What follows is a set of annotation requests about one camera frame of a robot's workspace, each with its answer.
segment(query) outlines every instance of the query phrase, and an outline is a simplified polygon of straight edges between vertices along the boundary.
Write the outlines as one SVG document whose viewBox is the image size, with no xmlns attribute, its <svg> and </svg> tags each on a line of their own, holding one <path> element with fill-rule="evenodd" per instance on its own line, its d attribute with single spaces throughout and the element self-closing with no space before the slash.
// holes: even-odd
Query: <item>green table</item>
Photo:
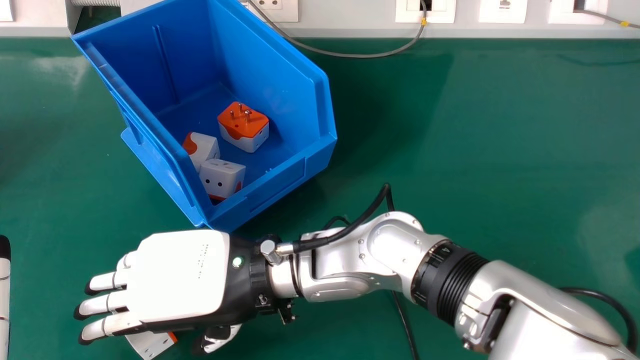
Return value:
<svg viewBox="0 0 640 360">
<path fill-rule="evenodd" d="M 353 219 L 388 181 L 427 231 L 555 286 L 610 293 L 640 320 L 640 42 L 423 40 L 382 60 L 311 58 L 332 84 L 332 163 L 239 233 L 291 240 L 333 215 Z M 78 345 L 73 308 L 141 239 L 191 224 L 121 141 L 116 105 L 71 41 L 0 41 L 0 79 L 11 358 L 137 359 L 124 339 Z M 483 358 L 406 305 L 423 359 Z M 387 292 L 294 309 L 287 327 L 276 316 L 246 324 L 215 359 L 410 358 Z M 160 359 L 190 359 L 193 338 Z"/>
</svg>

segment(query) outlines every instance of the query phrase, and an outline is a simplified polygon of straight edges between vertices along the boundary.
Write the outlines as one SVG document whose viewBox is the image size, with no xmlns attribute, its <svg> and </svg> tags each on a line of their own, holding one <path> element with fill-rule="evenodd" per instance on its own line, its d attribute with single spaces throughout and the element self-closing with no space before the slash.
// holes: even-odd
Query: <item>silver connector knob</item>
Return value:
<svg viewBox="0 0 640 360">
<path fill-rule="evenodd" d="M 282 262 L 282 256 L 276 252 L 276 243 L 273 240 L 264 240 L 260 244 L 260 252 L 267 259 L 267 262 L 273 266 Z"/>
</svg>

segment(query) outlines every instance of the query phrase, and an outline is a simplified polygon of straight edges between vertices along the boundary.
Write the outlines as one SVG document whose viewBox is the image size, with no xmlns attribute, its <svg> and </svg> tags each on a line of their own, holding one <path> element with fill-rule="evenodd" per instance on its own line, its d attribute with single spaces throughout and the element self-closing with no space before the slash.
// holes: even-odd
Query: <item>silver robot arm segment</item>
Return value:
<svg viewBox="0 0 640 360">
<path fill-rule="evenodd" d="M 341 229 L 304 234 L 301 241 Z M 394 290 L 491 360 L 638 359 L 589 306 L 507 263 L 425 233 L 406 213 L 385 213 L 299 254 L 290 243 L 263 245 L 271 286 L 283 299 L 323 302 Z"/>
</svg>

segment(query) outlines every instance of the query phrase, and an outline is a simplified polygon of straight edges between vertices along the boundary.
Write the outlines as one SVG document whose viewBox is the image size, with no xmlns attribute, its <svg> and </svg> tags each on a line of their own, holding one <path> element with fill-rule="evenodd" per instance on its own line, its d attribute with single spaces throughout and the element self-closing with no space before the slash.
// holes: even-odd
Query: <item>blue plastic bin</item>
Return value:
<svg viewBox="0 0 640 360">
<path fill-rule="evenodd" d="M 326 168 L 337 139 L 326 74 L 238 0 L 165 0 L 72 37 L 115 98 L 122 139 L 195 226 L 232 231 Z M 222 140 L 240 101 L 270 119 L 253 154 Z M 211 204 L 182 141 L 218 137 L 244 188 Z"/>
</svg>

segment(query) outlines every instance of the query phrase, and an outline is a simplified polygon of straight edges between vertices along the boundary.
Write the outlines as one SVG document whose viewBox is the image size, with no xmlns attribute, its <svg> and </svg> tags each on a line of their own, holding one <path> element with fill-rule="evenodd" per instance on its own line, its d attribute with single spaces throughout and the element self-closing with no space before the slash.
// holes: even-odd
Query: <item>robotic arm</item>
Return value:
<svg viewBox="0 0 640 360">
<path fill-rule="evenodd" d="M 85 326 L 79 342 L 204 329 L 194 348 L 206 354 L 258 314 L 294 321 L 297 297 L 324 302 L 394 290 L 491 360 L 638 360 L 589 306 L 505 262 L 425 233 L 407 213 L 391 211 L 348 230 L 304 234 L 297 243 L 276 236 L 247 242 L 213 230 L 154 234 L 116 272 L 87 284 L 88 295 L 110 292 L 82 302 L 75 317 L 113 314 Z"/>
</svg>

